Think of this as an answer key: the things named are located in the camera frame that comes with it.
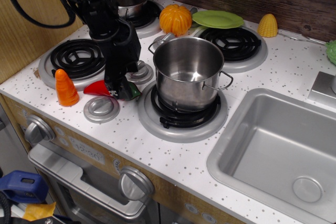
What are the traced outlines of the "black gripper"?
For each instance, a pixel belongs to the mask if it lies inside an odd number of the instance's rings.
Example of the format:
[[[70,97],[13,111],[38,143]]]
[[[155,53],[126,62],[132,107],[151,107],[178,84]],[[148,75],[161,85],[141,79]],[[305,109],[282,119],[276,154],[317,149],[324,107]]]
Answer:
[[[105,35],[101,42],[101,51],[106,59],[104,84],[115,99],[130,101],[136,98],[136,91],[125,74],[137,70],[141,45],[132,23],[118,19],[117,24],[118,31],[114,35]]]

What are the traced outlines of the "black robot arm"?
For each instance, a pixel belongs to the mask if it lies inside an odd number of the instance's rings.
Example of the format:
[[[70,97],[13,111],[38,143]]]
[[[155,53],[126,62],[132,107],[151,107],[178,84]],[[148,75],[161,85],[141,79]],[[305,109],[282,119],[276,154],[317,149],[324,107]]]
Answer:
[[[99,46],[106,65],[104,83],[116,99],[135,97],[135,86],[126,73],[135,72],[141,45],[134,25],[119,16],[117,0],[61,0],[88,26],[91,39]]]

